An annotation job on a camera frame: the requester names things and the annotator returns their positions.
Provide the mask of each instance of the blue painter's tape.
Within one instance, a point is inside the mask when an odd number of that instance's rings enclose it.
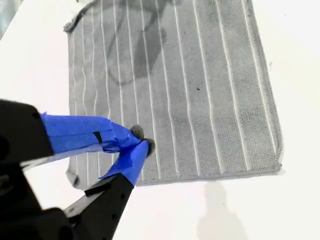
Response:
[[[146,161],[148,150],[149,143],[144,140],[138,145],[120,152],[116,162],[112,165],[107,174],[101,177],[101,179],[114,174],[123,174],[132,183],[132,185],[135,186]]]
[[[138,145],[141,140],[133,133],[109,119],[101,116],[55,116],[42,114],[47,135],[55,154],[69,157],[83,153],[82,149],[103,150],[106,153],[119,153]],[[99,132],[102,143],[99,143],[94,132]]]

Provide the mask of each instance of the microfiber cloth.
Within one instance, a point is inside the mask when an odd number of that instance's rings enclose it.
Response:
[[[64,30],[70,114],[139,124],[157,145],[138,185],[280,170],[282,135],[251,0],[96,0]],[[85,189],[115,159],[73,156],[67,174]]]

